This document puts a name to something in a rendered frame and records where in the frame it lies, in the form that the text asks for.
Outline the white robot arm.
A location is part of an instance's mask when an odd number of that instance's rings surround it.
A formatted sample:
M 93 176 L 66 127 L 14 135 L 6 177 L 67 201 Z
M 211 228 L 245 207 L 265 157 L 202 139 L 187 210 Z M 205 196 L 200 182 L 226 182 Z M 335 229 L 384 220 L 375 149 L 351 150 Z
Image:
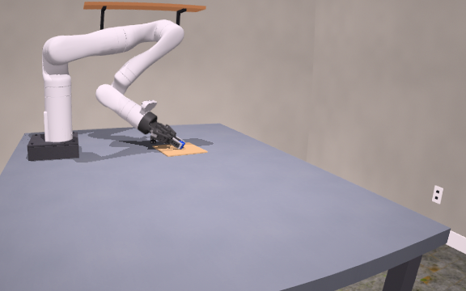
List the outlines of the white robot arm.
M 143 101 L 140 106 L 123 94 L 147 68 L 172 51 L 183 39 L 182 27 L 169 20 L 159 20 L 111 27 L 86 35 L 56 36 L 47 40 L 42 51 L 45 141 L 73 139 L 69 62 L 90 56 L 124 53 L 144 42 L 158 42 L 127 61 L 116 72 L 111 86 L 101 85 L 95 93 L 101 104 L 138 129 L 140 120 L 157 102 Z

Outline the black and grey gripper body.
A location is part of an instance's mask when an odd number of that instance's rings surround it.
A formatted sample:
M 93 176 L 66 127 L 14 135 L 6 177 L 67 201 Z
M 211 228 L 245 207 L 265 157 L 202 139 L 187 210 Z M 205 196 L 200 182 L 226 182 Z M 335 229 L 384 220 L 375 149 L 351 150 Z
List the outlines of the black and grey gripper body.
M 138 130 L 144 134 L 151 133 L 151 129 L 158 131 L 160 133 L 164 133 L 160 129 L 156 127 L 157 124 L 160 124 L 157 122 L 158 117 L 152 113 L 152 112 L 147 112 L 143 118 L 140 120 L 139 125 L 138 125 Z M 147 131 L 146 131 L 147 130 Z

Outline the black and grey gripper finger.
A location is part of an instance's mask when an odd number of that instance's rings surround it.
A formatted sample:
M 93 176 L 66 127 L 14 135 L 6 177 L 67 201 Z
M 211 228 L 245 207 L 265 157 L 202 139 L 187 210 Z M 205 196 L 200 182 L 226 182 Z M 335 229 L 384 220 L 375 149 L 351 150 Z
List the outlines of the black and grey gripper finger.
M 175 138 L 172 138 L 172 136 L 169 135 L 168 132 L 165 129 L 163 129 L 159 124 L 157 124 L 156 127 L 158 129 L 160 129 L 161 131 L 163 131 L 165 135 L 162 134 L 162 133 L 159 133 L 158 131 L 155 131 L 155 130 L 151 129 L 150 130 L 151 131 L 150 138 L 153 138 L 153 139 L 155 139 L 157 141 L 160 141 L 160 142 L 162 142 L 164 144 L 166 144 L 166 143 L 169 144 L 170 143 L 173 146 L 175 146 L 177 149 L 180 149 L 180 147 L 182 146 L 182 143 L 180 141 L 176 140 Z
M 167 132 L 168 132 L 168 134 L 171 135 L 172 138 L 175 138 L 175 139 L 178 140 L 178 141 L 184 142 L 184 141 L 181 140 L 180 138 L 176 137 L 176 132 L 175 132 L 168 124 L 165 125 L 166 127 L 164 126 L 164 124 L 161 124 L 161 123 L 160 123 L 159 125 L 162 126 L 162 128 L 166 129 Z M 184 143 L 185 143 L 185 142 L 184 142 Z

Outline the tan flat mat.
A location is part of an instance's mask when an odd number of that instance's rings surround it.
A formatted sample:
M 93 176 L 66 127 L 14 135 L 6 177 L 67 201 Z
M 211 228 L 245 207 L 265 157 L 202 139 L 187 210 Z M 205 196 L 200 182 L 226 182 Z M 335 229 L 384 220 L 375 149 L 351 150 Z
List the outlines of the tan flat mat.
M 172 144 L 168 145 L 153 145 L 155 149 L 157 149 L 159 152 L 165 154 L 168 157 L 171 156 L 179 156 L 179 155 L 187 155 L 187 154 L 202 154 L 202 153 L 208 153 L 208 151 L 203 150 L 202 148 L 193 145 L 189 142 L 185 143 L 185 146 L 183 149 L 177 149 L 175 146 Z

